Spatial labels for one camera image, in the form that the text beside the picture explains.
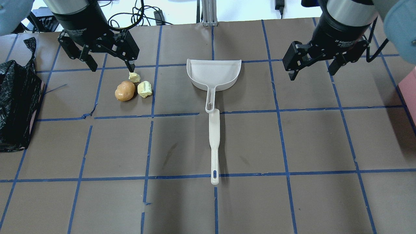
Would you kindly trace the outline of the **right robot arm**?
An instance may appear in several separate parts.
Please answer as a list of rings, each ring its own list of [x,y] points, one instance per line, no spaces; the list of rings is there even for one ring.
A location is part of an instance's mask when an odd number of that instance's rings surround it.
[[[335,75],[342,66],[357,62],[370,47],[365,32],[376,19],[372,1],[319,0],[318,4],[322,14],[311,40],[306,44],[293,41],[283,57],[291,81],[303,68],[326,60],[332,60],[328,71]]]

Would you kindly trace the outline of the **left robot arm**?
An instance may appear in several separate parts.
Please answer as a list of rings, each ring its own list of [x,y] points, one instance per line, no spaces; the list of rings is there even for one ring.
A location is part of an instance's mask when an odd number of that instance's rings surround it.
[[[84,62],[94,72],[98,66],[92,53],[107,53],[134,72],[140,49],[131,27],[112,27],[96,0],[46,0],[45,4],[63,27],[58,42],[70,59]]]

